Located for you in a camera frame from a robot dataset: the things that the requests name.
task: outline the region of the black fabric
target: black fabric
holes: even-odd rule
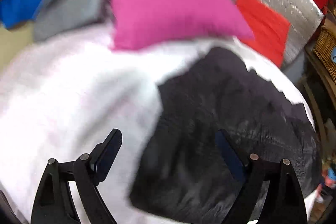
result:
[[[219,129],[247,154],[290,159],[304,197],[319,184],[319,148],[304,107],[292,106],[272,83],[247,72],[229,50],[212,49],[159,90],[163,112],[130,193],[136,208],[185,223],[221,223],[242,185],[215,144]],[[251,220],[260,215],[267,187]]]

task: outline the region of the white sheet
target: white sheet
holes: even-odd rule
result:
[[[129,186],[161,113],[157,85],[215,45],[238,54],[292,103],[304,103],[313,123],[285,75],[237,39],[167,42],[134,53],[111,52],[109,43],[106,26],[62,34],[27,49],[0,78],[0,182],[28,220],[47,160],[75,160],[119,128],[123,144],[98,186],[107,207],[120,224],[173,223],[132,208]],[[82,223],[89,223],[74,184],[71,189]]]

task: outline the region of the pink cushion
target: pink cushion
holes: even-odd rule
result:
[[[111,0],[115,49],[140,49],[154,43],[194,37],[253,32],[231,0]]]

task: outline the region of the bolt head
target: bolt head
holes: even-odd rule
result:
[[[48,164],[49,165],[52,165],[52,164],[54,164],[55,163],[55,159],[54,158],[51,158],[51,159],[48,159]]]
[[[282,162],[285,164],[285,165],[290,165],[291,162],[289,159],[283,159]]]
[[[82,154],[79,158],[80,158],[81,160],[87,160],[89,157],[90,157],[90,155],[87,154],[87,153],[85,153],[85,154]]]
[[[258,160],[258,159],[259,159],[259,156],[258,156],[257,154],[252,153],[252,154],[250,155],[250,159],[251,159],[251,160]]]

